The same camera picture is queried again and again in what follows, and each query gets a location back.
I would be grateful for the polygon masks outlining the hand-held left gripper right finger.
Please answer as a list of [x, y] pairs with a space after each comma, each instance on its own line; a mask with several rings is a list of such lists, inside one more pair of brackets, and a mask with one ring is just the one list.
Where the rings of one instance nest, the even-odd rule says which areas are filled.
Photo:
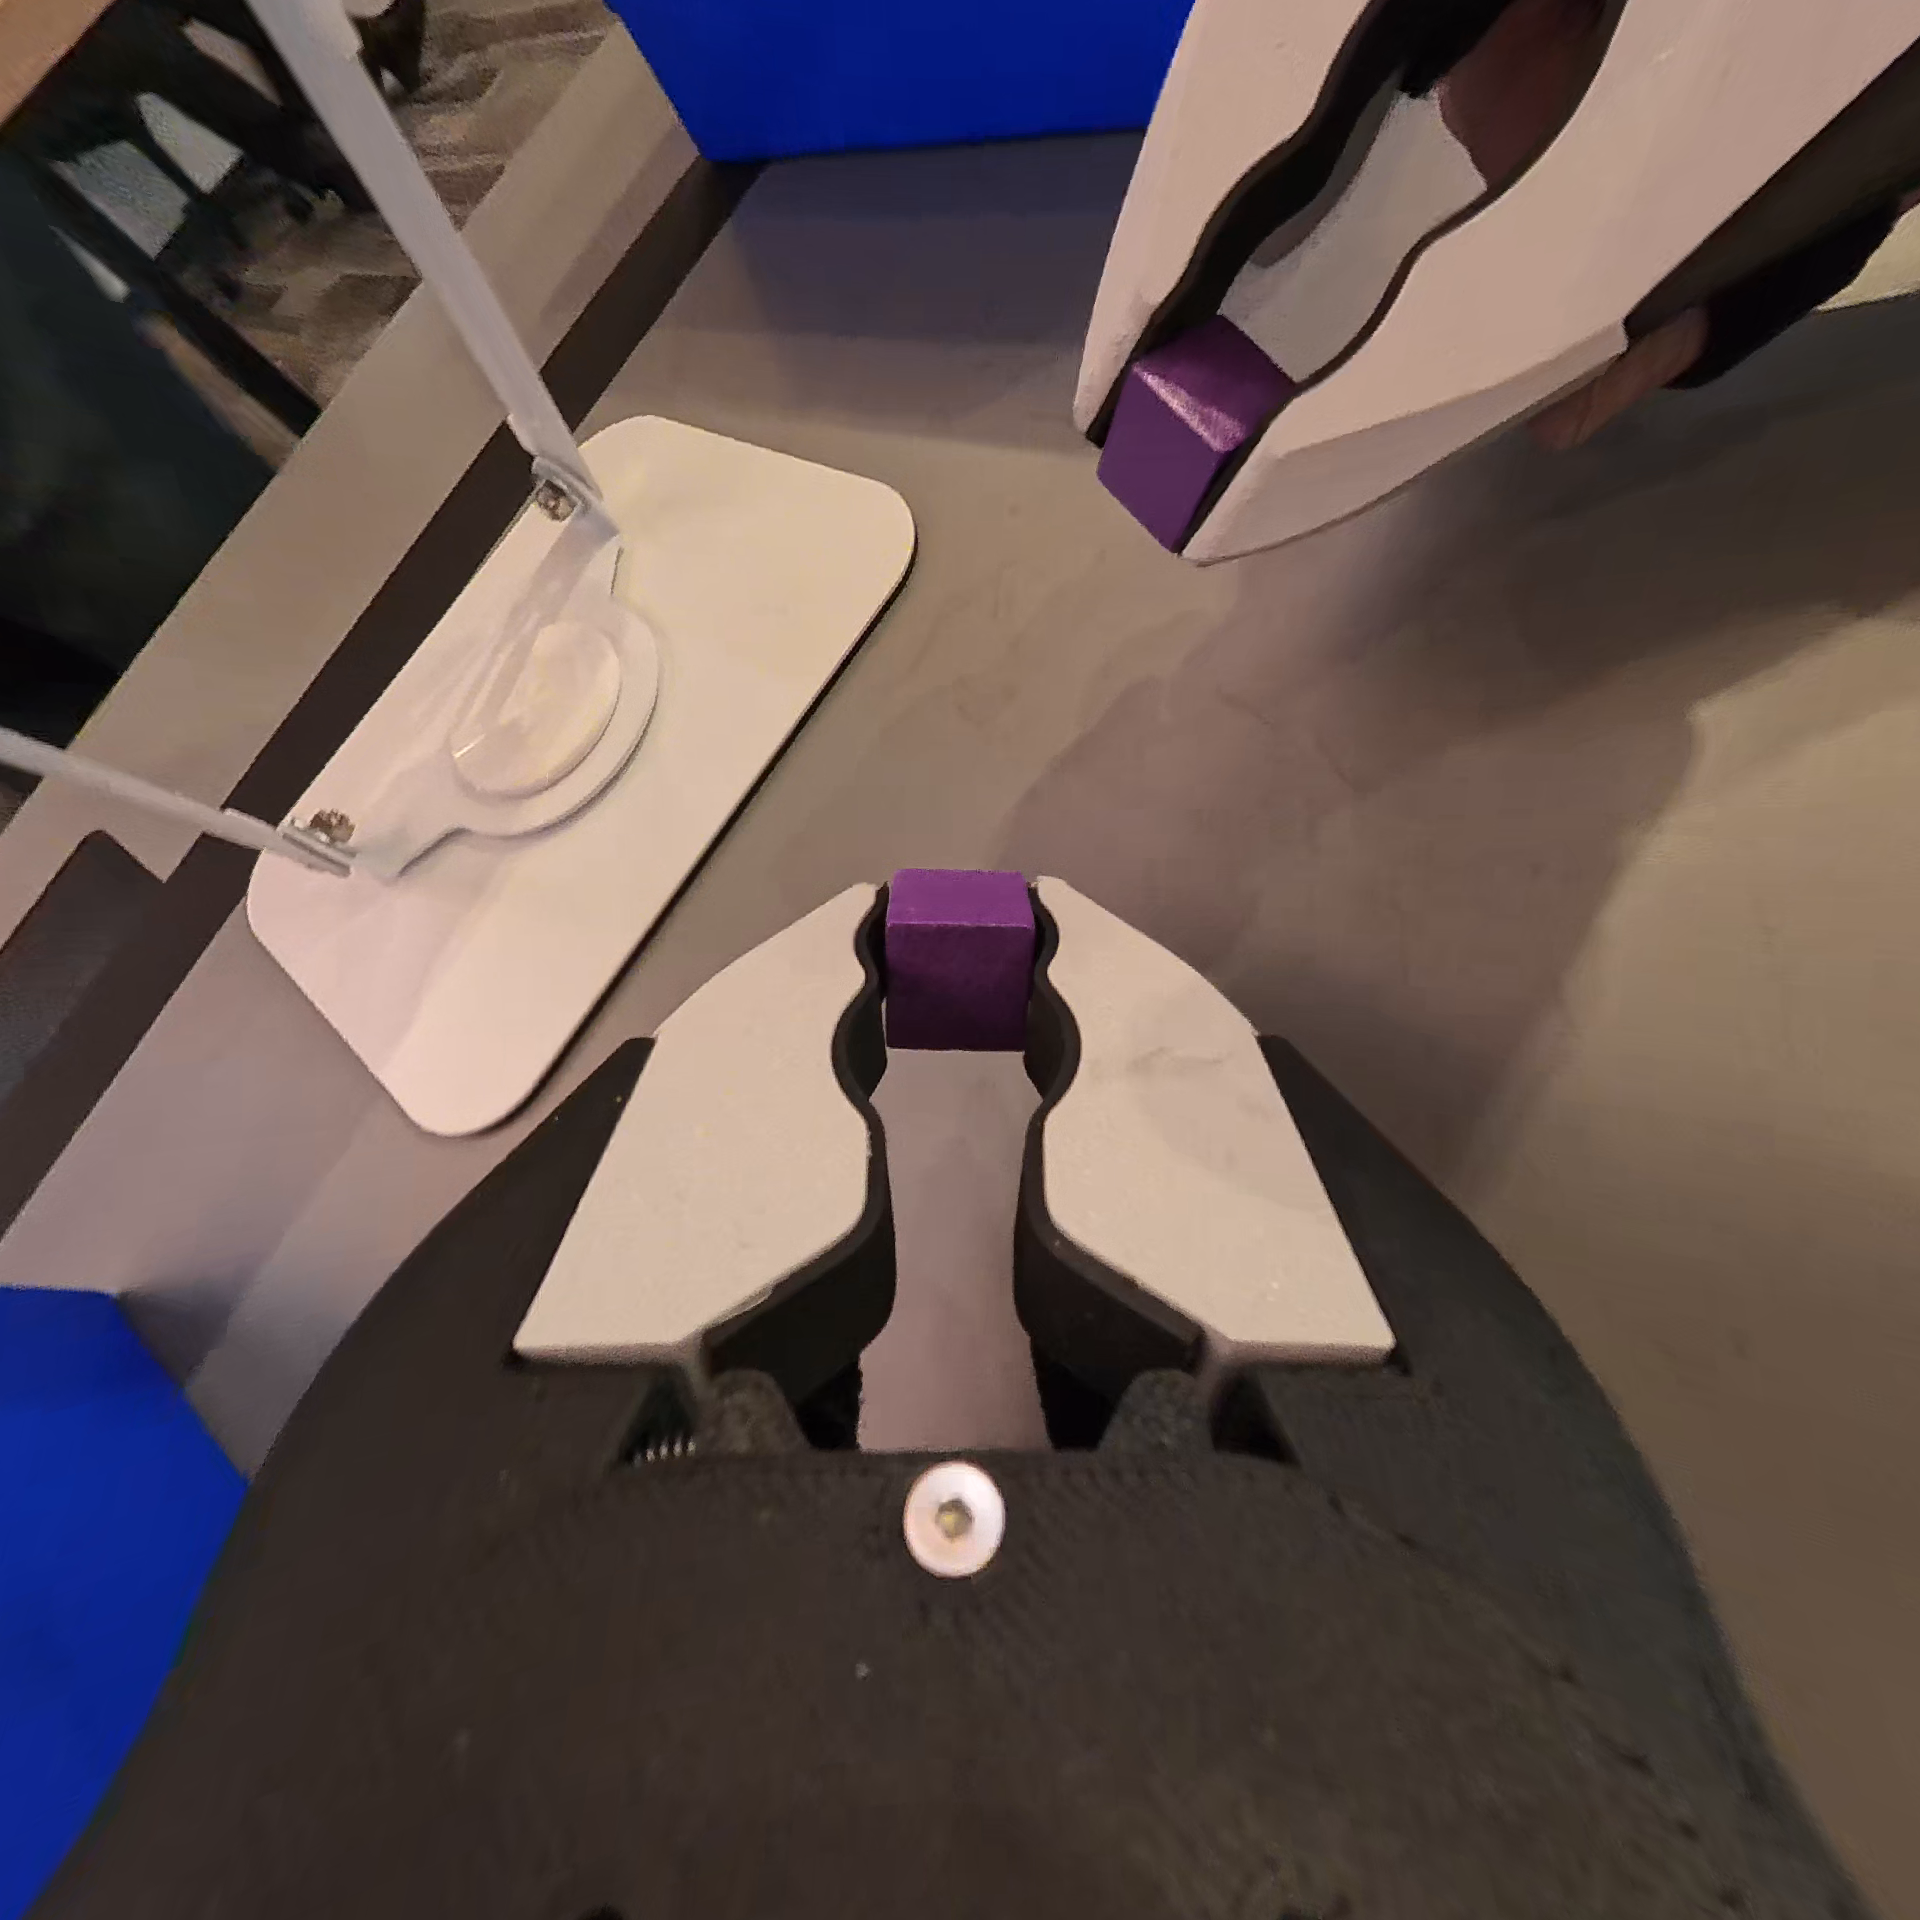
[[1384, 1371], [1397, 1336], [1256, 1024], [1068, 880], [1032, 896], [1016, 1310], [1046, 1442], [1096, 1450], [1144, 1376], [1218, 1410], [1266, 1371]]

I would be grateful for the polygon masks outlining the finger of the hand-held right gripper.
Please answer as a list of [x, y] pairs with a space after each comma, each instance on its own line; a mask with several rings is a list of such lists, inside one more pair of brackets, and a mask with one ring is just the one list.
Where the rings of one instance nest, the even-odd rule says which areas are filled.
[[1210, 225], [1259, 163], [1308, 130], [1364, 15], [1362, 2], [1190, 7], [1096, 290], [1073, 398], [1089, 441]]
[[1916, 46], [1914, 2], [1626, 6], [1542, 154], [1422, 242], [1185, 553], [1237, 561], [1402, 491], [1586, 383], [1626, 319]]

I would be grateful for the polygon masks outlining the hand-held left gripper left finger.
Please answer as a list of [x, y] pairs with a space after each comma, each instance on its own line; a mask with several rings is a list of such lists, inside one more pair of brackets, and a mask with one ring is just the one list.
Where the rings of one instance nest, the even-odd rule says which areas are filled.
[[512, 1342], [557, 1383], [638, 1371], [688, 1433], [734, 1376], [816, 1450], [854, 1450], [896, 1307], [888, 891], [858, 883], [658, 1027]]

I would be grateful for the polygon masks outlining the purple wooden cube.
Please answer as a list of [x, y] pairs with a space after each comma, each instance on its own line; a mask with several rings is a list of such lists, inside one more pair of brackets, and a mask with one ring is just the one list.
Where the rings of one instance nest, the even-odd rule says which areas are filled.
[[882, 934], [890, 1049], [1024, 1049], [1040, 940], [1024, 876], [899, 871]]
[[1298, 385], [1228, 319], [1141, 355], [1121, 383], [1096, 475], [1169, 553], [1185, 553]]

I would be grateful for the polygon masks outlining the blue plastic bin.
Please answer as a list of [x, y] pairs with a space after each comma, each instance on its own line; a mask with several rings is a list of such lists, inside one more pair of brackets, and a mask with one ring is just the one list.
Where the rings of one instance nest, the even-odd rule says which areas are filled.
[[122, 1303], [5, 1287], [5, 1918], [33, 1910], [129, 1759], [244, 1491]]
[[708, 161], [1122, 132], [1189, 2], [610, 2]]

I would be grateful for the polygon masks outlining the person's right hand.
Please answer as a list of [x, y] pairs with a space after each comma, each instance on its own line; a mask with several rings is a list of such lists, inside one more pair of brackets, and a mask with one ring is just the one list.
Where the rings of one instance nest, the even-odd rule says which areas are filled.
[[1632, 340], [1606, 368], [1553, 400], [1528, 425], [1548, 450], [1590, 441], [1643, 398], [1680, 383], [1707, 348], [1712, 323], [1697, 306]]

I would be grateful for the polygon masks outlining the wooden document stand white base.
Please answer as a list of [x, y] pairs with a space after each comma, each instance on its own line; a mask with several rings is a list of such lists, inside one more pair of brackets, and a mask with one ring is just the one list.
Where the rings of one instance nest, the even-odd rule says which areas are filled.
[[530, 499], [278, 825], [5, 732], [258, 855], [248, 921], [432, 1137], [526, 1104], [893, 602], [899, 491], [636, 417], [580, 446], [341, 6], [257, 6], [530, 457]]

